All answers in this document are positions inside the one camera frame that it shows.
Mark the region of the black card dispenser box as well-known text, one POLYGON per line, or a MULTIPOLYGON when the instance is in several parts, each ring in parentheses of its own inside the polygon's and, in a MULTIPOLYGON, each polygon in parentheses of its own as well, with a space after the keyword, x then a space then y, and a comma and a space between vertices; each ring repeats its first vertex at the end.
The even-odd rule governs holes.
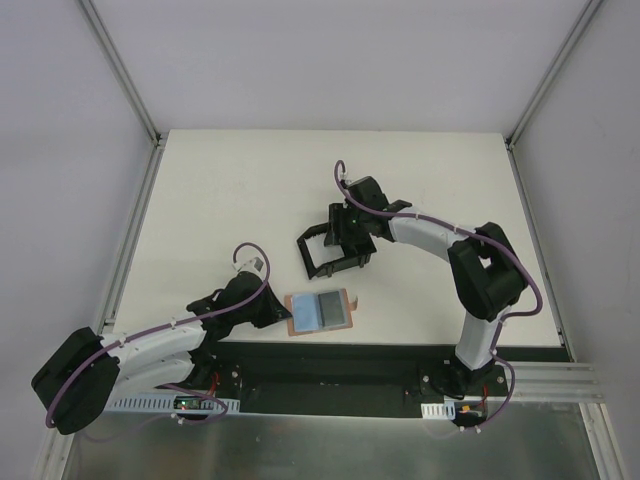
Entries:
POLYGON ((328 232, 328 223, 317 224, 305 230, 296 241, 309 280, 330 278, 344 270, 363 268, 377 251, 371 239, 356 245, 325 246, 328 232))

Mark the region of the brown leather card holder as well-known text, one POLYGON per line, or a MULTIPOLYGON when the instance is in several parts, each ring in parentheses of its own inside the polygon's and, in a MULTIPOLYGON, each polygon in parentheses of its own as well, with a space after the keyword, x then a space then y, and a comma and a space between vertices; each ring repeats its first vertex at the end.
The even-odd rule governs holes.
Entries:
POLYGON ((285 307, 288 335, 303 336, 352 328, 358 297, 350 299, 346 289, 299 293, 287 295, 285 307))

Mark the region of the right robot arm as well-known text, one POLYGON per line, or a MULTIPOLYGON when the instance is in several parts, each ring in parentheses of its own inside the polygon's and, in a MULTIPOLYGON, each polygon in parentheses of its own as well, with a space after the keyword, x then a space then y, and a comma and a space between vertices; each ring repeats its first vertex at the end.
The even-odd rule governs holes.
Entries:
POLYGON ((450 266, 465 318, 453 357, 431 377, 431 387, 456 399, 473 394, 495 364, 498 322, 530 285, 504 231, 492 222, 470 230, 404 200, 391 203, 371 176, 348 182, 337 173, 335 181, 344 201, 329 206, 327 247, 351 254, 376 237, 416 247, 450 266))

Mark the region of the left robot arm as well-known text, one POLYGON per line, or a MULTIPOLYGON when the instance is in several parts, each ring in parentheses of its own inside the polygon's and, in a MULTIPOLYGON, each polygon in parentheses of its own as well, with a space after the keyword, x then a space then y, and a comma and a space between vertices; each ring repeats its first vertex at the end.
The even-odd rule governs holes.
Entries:
POLYGON ((76 433, 127 395, 168 384, 211 387, 219 341, 238 325, 263 329, 290 316, 268 283, 241 272, 166 323, 137 333, 74 331, 34 375, 31 387, 46 409, 46 426, 62 435, 76 433))

